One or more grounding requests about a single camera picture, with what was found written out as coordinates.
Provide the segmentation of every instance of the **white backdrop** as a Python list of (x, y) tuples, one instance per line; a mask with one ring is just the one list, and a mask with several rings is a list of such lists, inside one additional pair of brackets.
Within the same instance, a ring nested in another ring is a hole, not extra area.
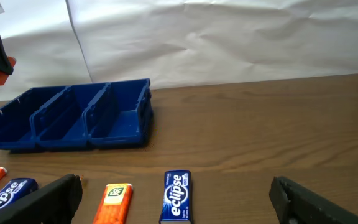
[(3, 0), (0, 86), (151, 78), (152, 88), (358, 73), (354, 0)]
[(63, 0), (0, 0), (0, 35), (6, 54), (17, 59), (0, 86), (11, 100), (36, 86), (89, 83), (90, 76)]

